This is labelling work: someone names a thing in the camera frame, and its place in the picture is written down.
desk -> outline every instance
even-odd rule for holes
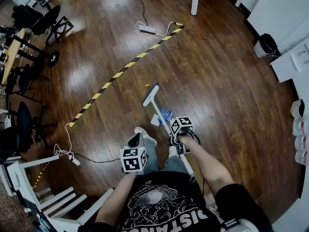
[[[17,34],[17,36],[21,39],[24,38],[25,36],[25,29],[21,29],[19,31],[19,33]],[[13,67],[13,64],[14,64],[14,61],[15,61],[15,58],[16,58],[16,55],[18,53],[18,50],[20,48],[20,45],[21,43],[17,40],[13,40],[10,48],[9,48],[9,51],[8,51],[8,59],[6,61],[6,63],[4,64],[4,73],[3,73],[3,78],[2,78],[2,82],[1,84],[2,85],[6,85],[6,81],[8,79],[8,76],[11,72],[11,69]]]
[[[42,205],[35,196],[31,184],[28,181],[25,168],[37,166],[43,163],[48,163],[53,160],[59,159],[59,156],[53,156],[44,158],[41,160],[35,160],[26,163],[19,163],[18,161],[7,167],[8,174],[10,176],[13,188],[15,191],[19,191],[24,199],[34,203],[39,211],[42,211],[46,206]]]

trash can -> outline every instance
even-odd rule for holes
[[[262,58],[277,49],[277,44],[273,37],[264,33],[260,36],[259,40],[254,46],[254,51],[259,58]]]

power strip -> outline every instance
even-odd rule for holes
[[[72,161],[75,165],[81,165],[81,162],[78,161],[74,156],[69,156],[70,161]]]

sneaker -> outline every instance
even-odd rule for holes
[[[169,147],[169,158],[170,158],[170,157],[173,157],[173,156],[179,157],[179,156],[178,156],[178,153],[177,153],[176,147],[175,147],[175,146],[170,146],[170,147]]]
[[[145,129],[143,129],[142,127],[136,127],[134,129],[134,133],[141,133],[143,135],[143,138],[147,138],[150,139],[151,141],[153,141],[155,143],[155,146],[157,145],[157,142],[154,138],[152,138],[151,136],[148,135],[147,131]]]

hand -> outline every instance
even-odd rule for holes
[[[192,137],[187,136],[187,135],[178,137],[178,141],[184,144],[189,150],[192,147],[192,145],[196,144],[195,140]]]

